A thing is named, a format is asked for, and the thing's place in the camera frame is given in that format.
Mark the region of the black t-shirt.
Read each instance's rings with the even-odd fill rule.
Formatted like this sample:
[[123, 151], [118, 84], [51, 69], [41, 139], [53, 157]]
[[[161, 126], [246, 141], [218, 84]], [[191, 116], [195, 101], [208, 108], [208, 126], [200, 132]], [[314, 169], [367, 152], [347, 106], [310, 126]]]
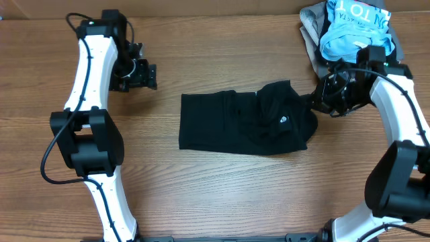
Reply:
[[183, 94], [180, 149], [244, 155], [302, 151], [318, 120], [289, 81], [255, 92]]

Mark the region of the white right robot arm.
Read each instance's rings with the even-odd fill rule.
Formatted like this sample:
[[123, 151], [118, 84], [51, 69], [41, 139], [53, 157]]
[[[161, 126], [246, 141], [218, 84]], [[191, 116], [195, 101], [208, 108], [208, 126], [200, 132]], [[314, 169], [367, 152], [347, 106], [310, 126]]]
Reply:
[[329, 220], [311, 241], [377, 241], [396, 228], [428, 237], [409, 226], [429, 219], [429, 125], [416, 99], [409, 67], [386, 58], [379, 46], [357, 53], [354, 64], [338, 60], [307, 99], [332, 118], [368, 104], [379, 111], [388, 149], [367, 178], [364, 201]]

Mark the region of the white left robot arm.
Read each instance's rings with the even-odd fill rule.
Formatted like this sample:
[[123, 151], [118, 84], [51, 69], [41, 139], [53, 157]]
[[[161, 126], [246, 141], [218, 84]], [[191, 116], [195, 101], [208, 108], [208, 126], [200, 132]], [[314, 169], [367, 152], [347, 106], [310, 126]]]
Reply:
[[77, 36], [79, 60], [71, 94], [61, 112], [50, 116], [54, 135], [41, 160], [40, 172], [50, 184], [46, 162], [54, 146], [66, 166], [83, 182], [95, 202], [103, 227], [102, 241], [139, 241], [122, 184], [124, 140], [108, 112], [111, 91], [132, 88], [157, 89], [157, 67], [143, 57], [143, 45], [129, 40], [132, 24], [117, 9], [105, 9], [101, 17], [82, 17], [72, 30]]

